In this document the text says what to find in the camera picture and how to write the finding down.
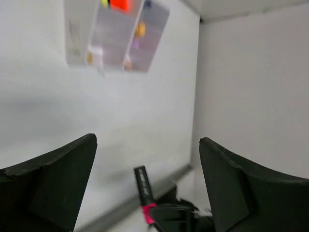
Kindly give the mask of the orange and black highlighter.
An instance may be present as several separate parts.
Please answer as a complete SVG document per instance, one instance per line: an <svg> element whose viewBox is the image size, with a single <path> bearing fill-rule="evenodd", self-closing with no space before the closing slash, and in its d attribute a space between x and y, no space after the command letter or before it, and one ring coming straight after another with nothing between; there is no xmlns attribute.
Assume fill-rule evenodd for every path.
<svg viewBox="0 0 309 232"><path fill-rule="evenodd" d="M110 5L112 9L129 12L131 8L131 0L110 0Z"/></svg>

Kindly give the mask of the clear tape roll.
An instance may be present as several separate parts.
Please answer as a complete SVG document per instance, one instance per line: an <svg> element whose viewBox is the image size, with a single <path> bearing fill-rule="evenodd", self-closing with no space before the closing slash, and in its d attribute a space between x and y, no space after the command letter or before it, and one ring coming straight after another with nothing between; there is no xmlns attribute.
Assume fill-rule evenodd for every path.
<svg viewBox="0 0 309 232"><path fill-rule="evenodd" d="M100 73L104 73L103 50L99 47L93 47L92 50L93 62L92 65L98 69Z"/></svg>

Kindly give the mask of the yellow and black highlighter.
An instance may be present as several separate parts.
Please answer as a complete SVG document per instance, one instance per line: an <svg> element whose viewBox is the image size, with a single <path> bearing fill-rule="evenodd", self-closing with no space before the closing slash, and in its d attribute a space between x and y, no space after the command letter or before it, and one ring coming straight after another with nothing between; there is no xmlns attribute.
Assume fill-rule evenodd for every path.
<svg viewBox="0 0 309 232"><path fill-rule="evenodd" d="M110 1L109 0L100 0L101 4L105 7L105 8L109 8L110 7Z"/></svg>

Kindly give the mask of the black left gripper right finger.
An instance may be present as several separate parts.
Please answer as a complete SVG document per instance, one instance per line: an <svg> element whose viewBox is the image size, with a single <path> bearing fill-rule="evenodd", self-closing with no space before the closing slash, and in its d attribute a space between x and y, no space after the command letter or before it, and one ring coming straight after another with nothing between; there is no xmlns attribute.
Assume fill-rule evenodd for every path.
<svg viewBox="0 0 309 232"><path fill-rule="evenodd" d="M218 232L306 232L309 181L264 167L209 138L199 154Z"/></svg>

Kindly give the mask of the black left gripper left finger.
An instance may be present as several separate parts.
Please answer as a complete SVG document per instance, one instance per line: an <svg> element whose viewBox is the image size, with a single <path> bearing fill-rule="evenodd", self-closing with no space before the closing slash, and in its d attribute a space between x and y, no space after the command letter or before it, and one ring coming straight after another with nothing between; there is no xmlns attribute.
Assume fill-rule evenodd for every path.
<svg viewBox="0 0 309 232"><path fill-rule="evenodd" d="M97 150L93 133L0 171L2 232L74 231Z"/></svg>

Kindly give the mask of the pink and black highlighter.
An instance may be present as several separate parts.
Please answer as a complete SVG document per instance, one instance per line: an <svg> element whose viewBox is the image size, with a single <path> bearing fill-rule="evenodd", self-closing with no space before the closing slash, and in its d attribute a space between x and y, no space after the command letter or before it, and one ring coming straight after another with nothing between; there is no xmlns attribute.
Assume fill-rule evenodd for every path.
<svg viewBox="0 0 309 232"><path fill-rule="evenodd" d="M155 224L152 216L150 215L150 210L155 208L156 202L153 197L152 187L148 178L148 174L145 166L139 166L134 168L136 185L139 193L140 206L145 219L145 222L151 226Z"/></svg>

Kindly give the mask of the lilac eraser stick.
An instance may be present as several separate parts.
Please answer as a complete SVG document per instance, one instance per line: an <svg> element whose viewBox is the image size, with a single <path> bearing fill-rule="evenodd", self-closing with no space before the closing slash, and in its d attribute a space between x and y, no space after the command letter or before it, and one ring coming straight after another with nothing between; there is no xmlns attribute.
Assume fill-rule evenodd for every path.
<svg viewBox="0 0 309 232"><path fill-rule="evenodd" d="M138 38L133 40L131 48L132 49L139 49L140 48L140 40Z"/></svg>

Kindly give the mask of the tan eraser block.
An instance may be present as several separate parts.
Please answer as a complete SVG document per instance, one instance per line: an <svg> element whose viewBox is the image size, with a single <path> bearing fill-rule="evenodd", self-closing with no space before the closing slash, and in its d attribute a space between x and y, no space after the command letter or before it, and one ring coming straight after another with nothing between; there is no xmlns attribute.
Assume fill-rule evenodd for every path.
<svg viewBox="0 0 309 232"><path fill-rule="evenodd" d="M93 55L92 53L88 53L87 57L86 57L86 62L88 65L92 65L93 63Z"/></svg>

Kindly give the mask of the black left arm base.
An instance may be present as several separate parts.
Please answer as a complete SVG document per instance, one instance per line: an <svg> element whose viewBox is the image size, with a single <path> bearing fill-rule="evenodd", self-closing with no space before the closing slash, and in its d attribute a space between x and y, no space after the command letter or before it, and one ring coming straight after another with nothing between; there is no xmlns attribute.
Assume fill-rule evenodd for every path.
<svg viewBox="0 0 309 232"><path fill-rule="evenodd" d="M155 200L149 208L148 229L155 232L214 232L212 216L202 216L198 208L185 199L177 198L174 186Z"/></svg>

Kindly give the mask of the pink and orange eraser stick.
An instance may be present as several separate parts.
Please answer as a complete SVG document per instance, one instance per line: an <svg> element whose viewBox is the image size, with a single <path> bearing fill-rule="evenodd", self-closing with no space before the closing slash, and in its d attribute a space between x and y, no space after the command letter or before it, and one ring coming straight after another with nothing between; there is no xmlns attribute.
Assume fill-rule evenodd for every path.
<svg viewBox="0 0 309 232"><path fill-rule="evenodd" d="M145 31L146 31L146 25L144 22L139 22L137 24L137 27L136 27L136 30L135 30L135 38L138 38L138 37L144 37L145 35Z"/></svg>

